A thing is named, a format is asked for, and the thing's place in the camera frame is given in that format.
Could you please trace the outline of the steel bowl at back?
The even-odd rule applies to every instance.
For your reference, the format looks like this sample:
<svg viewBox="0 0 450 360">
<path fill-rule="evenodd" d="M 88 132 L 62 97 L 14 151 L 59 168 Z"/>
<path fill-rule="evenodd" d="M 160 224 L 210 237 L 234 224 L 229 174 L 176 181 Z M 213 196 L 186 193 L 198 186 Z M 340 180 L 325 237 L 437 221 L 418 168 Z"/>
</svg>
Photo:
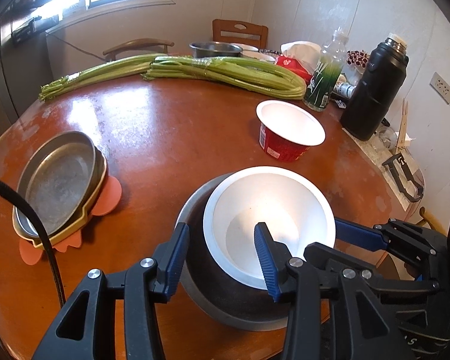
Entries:
<svg viewBox="0 0 450 360">
<path fill-rule="evenodd" d="M 203 41 L 189 44 L 195 58 L 240 57 L 243 49 L 231 43 Z"/>
</svg>

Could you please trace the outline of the wooden slat-back chair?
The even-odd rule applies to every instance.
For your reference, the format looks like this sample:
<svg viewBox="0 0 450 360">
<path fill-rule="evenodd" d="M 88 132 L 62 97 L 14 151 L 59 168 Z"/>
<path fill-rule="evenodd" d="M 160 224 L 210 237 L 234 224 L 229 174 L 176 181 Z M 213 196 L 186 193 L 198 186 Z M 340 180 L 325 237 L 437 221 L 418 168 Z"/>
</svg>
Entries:
<svg viewBox="0 0 450 360">
<path fill-rule="evenodd" d="M 213 41 L 241 43 L 258 49 L 265 49 L 268 27 L 241 20 L 214 19 L 212 21 Z"/>
</svg>

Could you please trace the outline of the grey refrigerator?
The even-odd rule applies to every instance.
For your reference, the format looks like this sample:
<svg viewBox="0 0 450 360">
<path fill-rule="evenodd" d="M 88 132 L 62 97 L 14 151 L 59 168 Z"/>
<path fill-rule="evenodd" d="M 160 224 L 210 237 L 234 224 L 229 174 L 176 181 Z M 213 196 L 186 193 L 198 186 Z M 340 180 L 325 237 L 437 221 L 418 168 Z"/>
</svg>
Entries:
<svg viewBox="0 0 450 360">
<path fill-rule="evenodd" d="M 42 16 L 36 10 L 49 0 L 13 0 L 0 16 L 0 135 L 38 98 L 40 87 L 52 80 L 46 32 L 19 45 L 13 30 Z"/>
</svg>

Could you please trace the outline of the black thermos flask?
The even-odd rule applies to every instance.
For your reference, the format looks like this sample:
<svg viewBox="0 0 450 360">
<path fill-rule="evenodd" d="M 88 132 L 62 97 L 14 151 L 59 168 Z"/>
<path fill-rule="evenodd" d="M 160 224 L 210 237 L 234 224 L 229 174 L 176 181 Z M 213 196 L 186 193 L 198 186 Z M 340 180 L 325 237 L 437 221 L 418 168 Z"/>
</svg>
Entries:
<svg viewBox="0 0 450 360">
<path fill-rule="evenodd" d="M 367 141 L 385 118 L 407 76 L 407 43 L 390 33 L 370 53 L 367 66 L 340 117 L 342 127 Z"/>
</svg>

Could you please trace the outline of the white ceramic bowl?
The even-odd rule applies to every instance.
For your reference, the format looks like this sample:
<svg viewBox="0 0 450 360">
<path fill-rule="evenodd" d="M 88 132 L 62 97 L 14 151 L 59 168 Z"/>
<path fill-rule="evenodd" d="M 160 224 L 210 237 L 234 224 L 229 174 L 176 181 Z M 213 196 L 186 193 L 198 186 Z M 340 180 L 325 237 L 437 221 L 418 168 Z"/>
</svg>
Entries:
<svg viewBox="0 0 450 360">
<path fill-rule="evenodd" d="M 267 55 L 263 52 L 261 52 L 257 47 L 247 45 L 247 44 L 239 44 L 239 47 L 241 47 L 242 52 L 241 54 L 244 57 L 251 58 L 251 59 L 257 59 L 261 61 L 266 61 L 270 63 L 275 62 L 275 57 L 271 55 Z"/>
</svg>

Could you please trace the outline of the wrapped celery bunch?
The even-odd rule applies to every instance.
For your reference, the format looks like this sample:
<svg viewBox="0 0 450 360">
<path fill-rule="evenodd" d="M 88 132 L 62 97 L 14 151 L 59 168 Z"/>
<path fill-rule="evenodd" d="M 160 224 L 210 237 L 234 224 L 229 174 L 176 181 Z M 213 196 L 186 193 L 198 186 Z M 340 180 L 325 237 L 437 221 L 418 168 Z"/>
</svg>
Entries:
<svg viewBox="0 0 450 360">
<path fill-rule="evenodd" d="M 300 100 L 306 92 L 299 75 L 253 58 L 158 56 L 142 77 L 216 81 L 281 100 Z"/>
</svg>

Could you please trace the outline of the green label plastic bottle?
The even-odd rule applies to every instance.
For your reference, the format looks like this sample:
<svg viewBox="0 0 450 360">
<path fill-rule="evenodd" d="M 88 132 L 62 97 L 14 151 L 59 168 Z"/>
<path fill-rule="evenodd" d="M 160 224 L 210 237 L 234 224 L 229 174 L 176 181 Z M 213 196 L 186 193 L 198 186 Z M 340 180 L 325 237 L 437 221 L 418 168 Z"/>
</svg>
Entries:
<svg viewBox="0 0 450 360">
<path fill-rule="evenodd" d="M 310 84 L 307 86 L 304 103 L 314 111 L 324 111 L 329 97 L 347 60 L 346 43 L 349 40 L 339 27 L 331 41 L 324 45 L 314 69 Z"/>
</svg>

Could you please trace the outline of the deep steel bowl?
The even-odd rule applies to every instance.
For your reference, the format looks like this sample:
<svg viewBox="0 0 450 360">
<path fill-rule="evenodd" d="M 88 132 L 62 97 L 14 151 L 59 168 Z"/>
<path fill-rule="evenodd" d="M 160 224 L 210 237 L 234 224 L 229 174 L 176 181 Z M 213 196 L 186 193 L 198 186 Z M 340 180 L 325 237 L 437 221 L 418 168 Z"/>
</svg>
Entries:
<svg viewBox="0 0 450 360">
<path fill-rule="evenodd" d="M 285 328 L 289 306 L 275 303 L 265 290 L 254 289 L 225 273 L 213 260 L 203 235 L 203 217 L 212 192 L 227 174 L 209 180 L 184 203 L 176 222 L 189 227 L 189 246 L 180 282 L 191 299 L 214 320 L 252 332 Z"/>
</svg>

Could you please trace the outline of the pink silicone suction bowl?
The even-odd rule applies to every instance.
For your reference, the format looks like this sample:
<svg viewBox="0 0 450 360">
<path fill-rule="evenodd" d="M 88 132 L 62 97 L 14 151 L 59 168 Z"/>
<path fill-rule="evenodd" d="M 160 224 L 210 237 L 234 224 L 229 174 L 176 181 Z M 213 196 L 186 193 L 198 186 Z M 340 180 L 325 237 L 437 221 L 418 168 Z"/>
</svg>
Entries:
<svg viewBox="0 0 450 360">
<path fill-rule="evenodd" d="M 88 215 L 88 222 L 93 217 L 105 216 L 113 211 L 119 204 L 121 197 L 122 186 L 119 180 L 112 175 L 108 175 L 100 190 L 97 201 Z M 65 253 L 69 248 L 79 249 L 83 243 L 82 230 L 84 230 L 86 225 L 87 223 L 80 230 L 74 232 L 59 244 L 52 246 L 53 249 L 60 253 Z M 30 241 L 23 240 L 22 238 L 20 238 L 18 248 L 22 261 L 30 266 L 37 264 L 44 254 L 44 248 L 43 250 L 36 249 L 32 246 Z"/>
</svg>

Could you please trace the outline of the long celery bunch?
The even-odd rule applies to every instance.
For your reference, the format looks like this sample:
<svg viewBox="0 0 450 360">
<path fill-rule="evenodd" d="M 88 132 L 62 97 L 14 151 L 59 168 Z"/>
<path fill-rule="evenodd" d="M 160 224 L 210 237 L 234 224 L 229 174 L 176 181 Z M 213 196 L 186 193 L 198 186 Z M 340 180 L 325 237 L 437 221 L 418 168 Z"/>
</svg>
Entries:
<svg viewBox="0 0 450 360">
<path fill-rule="evenodd" d="M 62 94 L 86 86 L 137 74 L 144 74 L 148 70 L 150 64 L 159 56 L 164 56 L 164 54 L 135 55 L 63 76 L 49 84 L 43 85 L 40 88 L 38 99 L 41 102 L 47 102 Z"/>
</svg>

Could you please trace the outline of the black clamp tool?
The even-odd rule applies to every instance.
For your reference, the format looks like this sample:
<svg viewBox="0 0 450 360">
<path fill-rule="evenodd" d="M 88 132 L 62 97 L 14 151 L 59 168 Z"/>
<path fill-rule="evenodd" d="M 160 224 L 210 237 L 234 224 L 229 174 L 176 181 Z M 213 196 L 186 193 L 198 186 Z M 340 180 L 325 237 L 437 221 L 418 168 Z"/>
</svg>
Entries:
<svg viewBox="0 0 450 360">
<path fill-rule="evenodd" d="M 391 174 L 398 191 L 410 202 L 418 203 L 424 196 L 424 186 L 422 186 L 414 178 L 402 153 L 392 155 L 386 159 L 382 166 Z M 407 190 L 407 185 L 411 185 L 415 189 L 415 193 L 411 194 Z"/>
</svg>

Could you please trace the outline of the red paper noodle bowl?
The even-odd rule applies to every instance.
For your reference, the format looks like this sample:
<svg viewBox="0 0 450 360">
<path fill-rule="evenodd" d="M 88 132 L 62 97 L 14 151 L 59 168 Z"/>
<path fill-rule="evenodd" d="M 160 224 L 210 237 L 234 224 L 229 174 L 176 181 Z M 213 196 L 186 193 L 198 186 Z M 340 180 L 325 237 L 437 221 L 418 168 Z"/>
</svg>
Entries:
<svg viewBox="0 0 450 360">
<path fill-rule="evenodd" d="M 323 126 L 299 106 L 266 100 L 257 105 L 256 115 L 260 121 L 260 147 L 281 162 L 296 161 L 309 148 L 325 141 Z"/>
</svg>

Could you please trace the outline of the small white bottle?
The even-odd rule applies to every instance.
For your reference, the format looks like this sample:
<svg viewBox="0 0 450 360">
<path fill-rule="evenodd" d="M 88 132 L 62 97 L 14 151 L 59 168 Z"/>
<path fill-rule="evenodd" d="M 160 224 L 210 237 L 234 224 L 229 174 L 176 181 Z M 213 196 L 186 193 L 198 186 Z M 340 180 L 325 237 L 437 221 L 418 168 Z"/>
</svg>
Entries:
<svg viewBox="0 0 450 360">
<path fill-rule="evenodd" d="M 338 82 L 333 88 L 333 92 L 343 98 L 351 99 L 356 86 L 348 82 Z"/>
</svg>

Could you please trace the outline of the red white plastic bag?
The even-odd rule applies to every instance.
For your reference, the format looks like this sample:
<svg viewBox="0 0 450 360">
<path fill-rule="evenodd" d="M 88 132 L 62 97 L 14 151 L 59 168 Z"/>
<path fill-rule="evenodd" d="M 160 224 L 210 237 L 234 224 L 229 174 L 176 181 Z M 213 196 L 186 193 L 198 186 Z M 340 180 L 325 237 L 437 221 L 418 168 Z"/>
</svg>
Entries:
<svg viewBox="0 0 450 360">
<path fill-rule="evenodd" d="M 310 83 L 320 58 L 321 46 L 311 41 L 292 41 L 283 44 L 280 51 L 275 64 Z"/>
</svg>

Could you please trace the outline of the shallow steel plate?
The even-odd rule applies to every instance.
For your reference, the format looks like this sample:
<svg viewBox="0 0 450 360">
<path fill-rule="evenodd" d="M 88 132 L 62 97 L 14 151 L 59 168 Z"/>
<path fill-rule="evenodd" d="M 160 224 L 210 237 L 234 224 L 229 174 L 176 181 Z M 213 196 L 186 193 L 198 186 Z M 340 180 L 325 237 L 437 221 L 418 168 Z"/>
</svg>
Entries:
<svg viewBox="0 0 450 360">
<path fill-rule="evenodd" d="M 32 155 L 17 192 L 34 209 L 51 236 L 90 197 L 100 169 L 98 150 L 89 136 L 77 131 L 61 133 Z"/>
</svg>

